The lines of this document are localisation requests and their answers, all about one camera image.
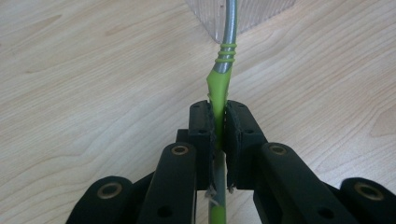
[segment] wood grain surface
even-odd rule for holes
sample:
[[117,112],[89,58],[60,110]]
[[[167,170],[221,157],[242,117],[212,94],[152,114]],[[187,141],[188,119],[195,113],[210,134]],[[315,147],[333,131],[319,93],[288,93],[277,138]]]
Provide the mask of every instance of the wood grain surface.
[[[297,0],[237,42],[229,99],[270,141],[396,192],[396,1]],[[1,1],[0,223],[65,223],[95,180],[152,172],[218,50],[183,0]],[[228,221],[260,223],[251,192]]]

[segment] green cable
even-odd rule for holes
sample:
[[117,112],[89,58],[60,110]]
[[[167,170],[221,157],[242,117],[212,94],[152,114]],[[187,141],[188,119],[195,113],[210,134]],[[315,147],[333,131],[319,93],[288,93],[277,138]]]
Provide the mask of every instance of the green cable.
[[219,56],[215,60],[212,71],[207,76],[207,86],[209,88],[209,100],[212,104],[215,118],[215,159],[214,159],[214,181],[216,195],[209,203],[209,223],[225,224],[226,216],[226,177],[225,177],[225,155],[223,152],[224,138],[224,115],[227,103],[228,87],[230,84],[232,66],[235,59],[235,39],[236,39],[236,0],[226,1],[226,22],[223,42],[220,45]]

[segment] screw hole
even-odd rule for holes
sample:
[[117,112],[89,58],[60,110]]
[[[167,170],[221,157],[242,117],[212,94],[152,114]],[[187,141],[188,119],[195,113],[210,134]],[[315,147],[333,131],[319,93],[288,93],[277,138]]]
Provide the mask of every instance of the screw hole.
[[288,152],[285,148],[279,146],[270,146],[270,150],[274,152],[276,155],[285,155]]
[[363,197],[373,200],[382,201],[384,199],[384,194],[378,189],[361,182],[355,184],[355,190]]
[[157,210],[159,217],[170,217],[172,214],[172,209],[169,206],[162,206]]
[[122,185],[118,182],[111,182],[99,188],[97,196],[100,199],[111,199],[119,195],[122,191]]
[[177,156],[181,156],[181,155],[184,155],[187,152],[189,152],[189,149],[184,146],[176,146],[176,147],[172,147],[171,151],[173,154],[175,154]]
[[324,218],[327,218],[327,219],[334,218],[334,212],[331,209],[327,208],[327,207],[320,207],[318,209],[318,214],[321,217],[324,217]]

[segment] clear plastic box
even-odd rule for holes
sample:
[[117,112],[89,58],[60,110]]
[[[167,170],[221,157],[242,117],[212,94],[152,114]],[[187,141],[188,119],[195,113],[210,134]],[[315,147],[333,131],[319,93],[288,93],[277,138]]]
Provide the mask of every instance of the clear plastic box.
[[[222,41],[225,22],[225,0],[186,0],[192,11],[213,39]],[[294,5],[295,0],[238,0],[238,31],[243,33],[251,27],[275,16]]]

